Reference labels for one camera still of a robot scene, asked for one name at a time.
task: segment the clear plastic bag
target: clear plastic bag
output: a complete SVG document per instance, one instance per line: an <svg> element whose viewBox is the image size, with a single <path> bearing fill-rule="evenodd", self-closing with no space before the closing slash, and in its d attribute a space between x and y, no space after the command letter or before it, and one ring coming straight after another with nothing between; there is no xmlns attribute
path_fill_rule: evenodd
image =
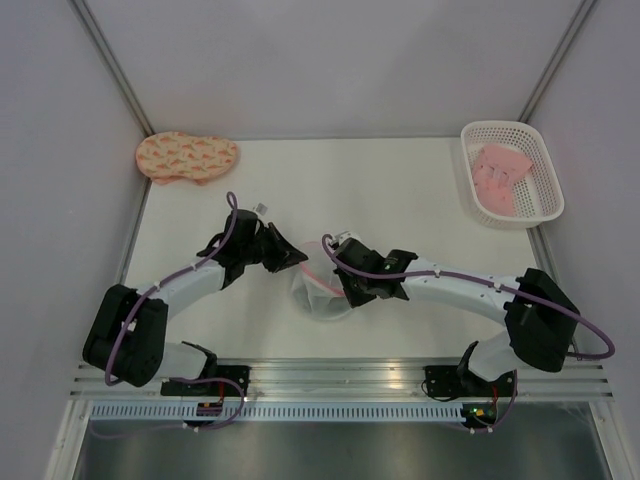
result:
<svg viewBox="0 0 640 480"><path fill-rule="evenodd" d="M319 242L300 247L309 260L299 264L291 285L295 302L317 320L337 320L351 311L335 265Z"/></svg>

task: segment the white backdrop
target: white backdrop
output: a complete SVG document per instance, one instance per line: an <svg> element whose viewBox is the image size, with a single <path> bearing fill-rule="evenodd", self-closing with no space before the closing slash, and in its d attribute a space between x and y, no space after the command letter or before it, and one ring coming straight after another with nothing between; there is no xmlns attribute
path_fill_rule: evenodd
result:
<svg viewBox="0 0 640 480"><path fill-rule="evenodd" d="M142 134L62 0L0 14L0 477L42 478L141 194Z"/></svg>
<svg viewBox="0 0 640 480"><path fill-rule="evenodd" d="M156 130L457 135L516 119L579 0L89 0Z"/></svg>
<svg viewBox="0 0 640 480"><path fill-rule="evenodd" d="M545 232L563 287L617 344L605 362L640 454L640 3L600 2L533 118L566 208ZM591 351L603 345L585 335Z"/></svg>

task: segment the robotic arm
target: robotic arm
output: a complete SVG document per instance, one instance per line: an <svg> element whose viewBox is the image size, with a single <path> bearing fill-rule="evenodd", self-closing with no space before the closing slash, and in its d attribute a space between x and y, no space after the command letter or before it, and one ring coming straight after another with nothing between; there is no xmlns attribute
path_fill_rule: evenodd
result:
<svg viewBox="0 0 640 480"><path fill-rule="evenodd" d="M160 282L107 290L83 349L84 360L106 374L107 384L125 381L140 387L154 378L187 380L216 376L217 357L183 342L165 343L168 321L205 295L224 290L248 265L262 264L277 273L307 260L276 227L255 212L233 212L223 233L181 270ZM337 275L352 308L376 298L438 301L488 317L505 331L464 352L455 376L465 392L486 391L506 372L530 365L547 372L562 369L578 322L608 345L601 359L613 355L613 343L579 316L578 309L544 272L527 269L521 277L470 274L445 268L415 253L392 250L386 257L349 233L325 236L323 246L338 266Z"/></svg>
<svg viewBox="0 0 640 480"><path fill-rule="evenodd" d="M227 288L248 265L262 264L277 273L305 260L307 256L272 223L265 225L253 211L236 210L227 218L224 233L214 236L189 265L162 282L138 288L118 284L107 290L85 342L83 359L136 387L156 377L214 377L215 354L186 342L165 343L168 321L203 296ZM132 311L133 321L129 318ZM127 331L118 341L123 325Z"/></svg>
<svg viewBox="0 0 640 480"><path fill-rule="evenodd" d="M462 356L456 373L469 392L523 365L562 369L577 321L521 296L535 295L579 314L546 273L529 268L522 277L471 274L403 250L382 257L349 233L337 236L331 248L327 253L353 308L376 298L438 301L506 327L490 340L472 343Z"/></svg>

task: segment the white basket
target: white basket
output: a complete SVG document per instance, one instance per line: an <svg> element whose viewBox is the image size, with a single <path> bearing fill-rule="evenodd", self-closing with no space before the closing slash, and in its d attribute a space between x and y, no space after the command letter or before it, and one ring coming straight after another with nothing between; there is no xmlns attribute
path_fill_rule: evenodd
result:
<svg viewBox="0 0 640 480"><path fill-rule="evenodd" d="M483 225L502 229L532 228L557 218L564 210L564 197L553 169L549 152L538 131L519 122L473 122L462 129L462 163L456 175L466 177L458 182L462 200L470 213ZM532 162L525 178L513 186L515 217L496 215L478 200L471 171L483 147L498 144L524 153Z"/></svg>

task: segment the pink towel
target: pink towel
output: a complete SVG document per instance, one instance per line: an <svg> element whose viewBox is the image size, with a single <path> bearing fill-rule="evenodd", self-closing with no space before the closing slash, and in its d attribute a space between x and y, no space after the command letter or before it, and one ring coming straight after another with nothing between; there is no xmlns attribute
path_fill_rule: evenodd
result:
<svg viewBox="0 0 640 480"><path fill-rule="evenodd" d="M516 215L511 187L522 180L533 162L524 154L500 145L487 145L473 166L473 183L478 200L490 212Z"/></svg>

